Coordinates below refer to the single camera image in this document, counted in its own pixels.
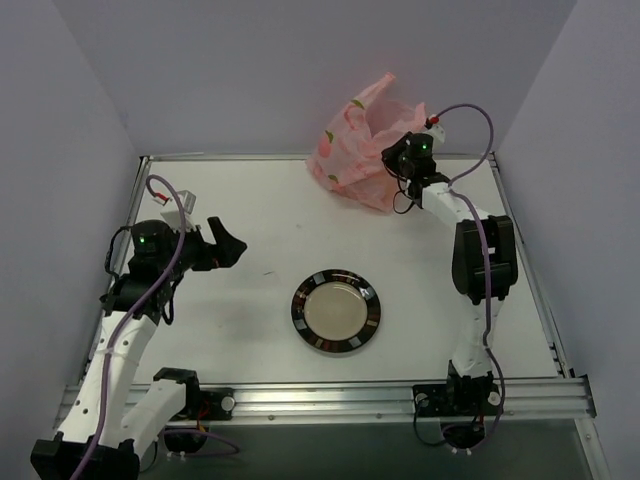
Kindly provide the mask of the pink plastic bag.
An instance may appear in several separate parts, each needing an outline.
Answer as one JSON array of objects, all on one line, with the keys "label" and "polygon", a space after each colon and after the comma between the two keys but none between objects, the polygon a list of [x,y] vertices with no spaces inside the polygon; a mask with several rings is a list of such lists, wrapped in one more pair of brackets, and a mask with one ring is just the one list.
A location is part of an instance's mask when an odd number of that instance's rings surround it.
[{"label": "pink plastic bag", "polygon": [[395,181],[382,151],[424,125],[425,105],[392,100],[387,90],[395,76],[386,73],[351,98],[325,127],[306,167],[324,189],[384,213],[392,210]]}]

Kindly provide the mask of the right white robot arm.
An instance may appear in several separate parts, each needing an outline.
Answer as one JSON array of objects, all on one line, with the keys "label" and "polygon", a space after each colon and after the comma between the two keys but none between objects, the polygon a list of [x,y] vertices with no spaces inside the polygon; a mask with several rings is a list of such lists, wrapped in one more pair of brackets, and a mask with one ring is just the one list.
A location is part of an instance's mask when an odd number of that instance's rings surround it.
[{"label": "right white robot arm", "polygon": [[424,394],[416,406],[444,416],[480,415],[485,408],[497,412],[492,404],[502,398],[495,382],[504,376],[492,349],[493,330],[518,279],[514,226],[508,216],[489,214],[454,190],[433,158],[439,139],[429,132],[408,132],[381,154],[411,204],[452,229],[452,281],[472,309],[449,361],[443,392]]}]

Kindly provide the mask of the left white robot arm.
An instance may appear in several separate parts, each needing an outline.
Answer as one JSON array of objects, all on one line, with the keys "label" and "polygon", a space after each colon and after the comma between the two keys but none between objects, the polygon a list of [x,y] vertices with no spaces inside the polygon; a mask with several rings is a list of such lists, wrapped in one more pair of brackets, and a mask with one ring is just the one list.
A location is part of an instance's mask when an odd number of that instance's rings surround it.
[{"label": "left white robot arm", "polygon": [[99,341],[73,405],[51,439],[36,441],[30,461],[42,479],[136,479],[141,460],[173,418],[202,405],[193,370],[163,367],[143,398],[125,408],[146,347],[160,323],[172,324],[173,300],[189,271],[231,268],[247,249],[217,217],[213,242],[189,222],[145,220],[127,227],[134,247],[128,271],[102,296]]}]

